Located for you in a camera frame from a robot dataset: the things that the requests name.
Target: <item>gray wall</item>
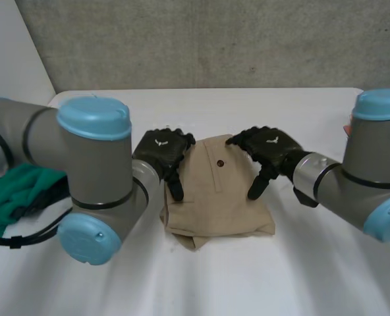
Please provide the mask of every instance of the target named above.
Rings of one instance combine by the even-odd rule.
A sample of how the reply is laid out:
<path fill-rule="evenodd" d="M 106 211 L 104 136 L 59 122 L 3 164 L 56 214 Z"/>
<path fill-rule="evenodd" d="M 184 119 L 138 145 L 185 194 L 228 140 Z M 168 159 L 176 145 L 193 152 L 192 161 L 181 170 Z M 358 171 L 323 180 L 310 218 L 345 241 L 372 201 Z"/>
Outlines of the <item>gray wall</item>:
<path fill-rule="evenodd" d="M 57 92 L 390 87 L 390 0 L 16 0 Z"/>

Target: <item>khaki fabric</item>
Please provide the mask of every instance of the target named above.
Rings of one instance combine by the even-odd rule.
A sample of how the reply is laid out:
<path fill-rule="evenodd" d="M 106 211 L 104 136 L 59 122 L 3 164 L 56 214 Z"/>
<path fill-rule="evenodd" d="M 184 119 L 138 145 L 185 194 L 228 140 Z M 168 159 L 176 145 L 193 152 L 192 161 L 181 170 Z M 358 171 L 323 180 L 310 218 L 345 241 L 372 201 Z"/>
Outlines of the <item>khaki fabric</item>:
<path fill-rule="evenodd" d="M 254 179 L 252 164 L 231 135 L 197 141 L 179 167 L 184 190 L 176 202 L 165 186 L 160 218 L 186 248 L 196 250 L 211 237 L 275 234 L 275 224 L 262 199 L 246 197 Z"/>

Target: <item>robotic hand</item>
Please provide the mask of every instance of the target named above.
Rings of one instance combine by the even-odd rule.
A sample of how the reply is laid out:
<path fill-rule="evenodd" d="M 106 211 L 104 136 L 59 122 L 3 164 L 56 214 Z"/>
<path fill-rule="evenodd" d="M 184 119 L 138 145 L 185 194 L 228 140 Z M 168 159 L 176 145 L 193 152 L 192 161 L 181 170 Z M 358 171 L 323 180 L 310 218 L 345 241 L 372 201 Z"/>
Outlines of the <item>robotic hand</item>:
<path fill-rule="evenodd" d="M 248 192 L 249 199 L 258 199 L 267 188 L 271 179 L 279 174 L 287 176 L 293 182 L 294 168 L 298 162 L 308 155 L 302 147 L 289 135 L 276 128 L 252 127 L 229 138 L 227 145 L 238 145 L 252 158 L 261 164 L 261 171 L 255 178 Z M 318 203 L 293 187 L 301 204 L 316 207 Z"/>
<path fill-rule="evenodd" d="M 282 174 L 293 183 L 301 204 L 320 203 L 365 234 L 390 241 L 390 90 L 358 96 L 343 164 L 304 151 L 276 128 L 253 127 L 227 144 L 239 145 L 262 165 L 250 199 Z"/>
<path fill-rule="evenodd" d="M 179 179 L 178 167 L 184 153 L 195 144 L 192 134 L 183 134 L 181 129 L 171 131 L 149 130 L 135 149 L 133 159 L 149 163 L 160 179 L 167 183 L 175 201 L 183 200 L 183 188 Z"/>

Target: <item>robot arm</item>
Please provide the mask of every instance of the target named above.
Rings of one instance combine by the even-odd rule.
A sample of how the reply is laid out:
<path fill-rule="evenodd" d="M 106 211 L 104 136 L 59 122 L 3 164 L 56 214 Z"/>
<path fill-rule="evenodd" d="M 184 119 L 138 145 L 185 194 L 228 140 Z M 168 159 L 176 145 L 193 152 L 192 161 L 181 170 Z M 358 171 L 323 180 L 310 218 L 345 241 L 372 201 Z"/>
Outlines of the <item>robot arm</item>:
<path fill-rule="evenodd" d="M 72 212 L 57 234 L 65 251 L 81 262 L 109 261 L 160 180 L 170 173 L 174 185 L 180 184 L 176 164 L 194 143 L 192 135 L 157 131 L 149 137 L 169 140 L 172 153 L 152 155 L 145 141 L 132 159 L 130 131 L 129 110 L 116 99 L 79 97 L 59 110 L 0 99 L 0 176 L 21 163 L 67 173 Z"/>
<path fill-rule="evenodd" d="M 262 164 L 250 190 L 256 192 L 254 198 L 271 178 L 282 174 L 292 181 L 302 204 L 315 207 L 320 203 L 364 233 L 388 242 L 390 90 L 359 95 L 352 116 L 343 164 L 319 153 L 303 151 L 290 136 L 277 129 L 261 128 L 253 133 L 251 129 L 228 143 L 239 145 Z"/>

